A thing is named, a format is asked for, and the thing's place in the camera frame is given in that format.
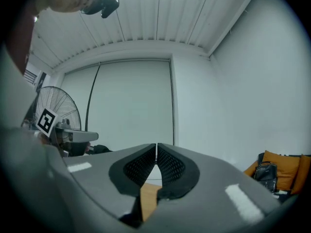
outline corrugated ceiling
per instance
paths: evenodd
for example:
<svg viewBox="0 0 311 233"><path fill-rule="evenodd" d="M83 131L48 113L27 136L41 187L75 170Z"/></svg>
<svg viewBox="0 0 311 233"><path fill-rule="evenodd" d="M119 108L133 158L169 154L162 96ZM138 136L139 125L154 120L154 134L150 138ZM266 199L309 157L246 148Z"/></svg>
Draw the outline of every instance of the corrugated ceiling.
<svg viewBox="0 0 311 233"><path fill-rule="evenodd" d="M55 68L93 48L122 41L162 40L213 51L245 0L120 0L109 18L100 13L41 12L30 60Z"/></svg>

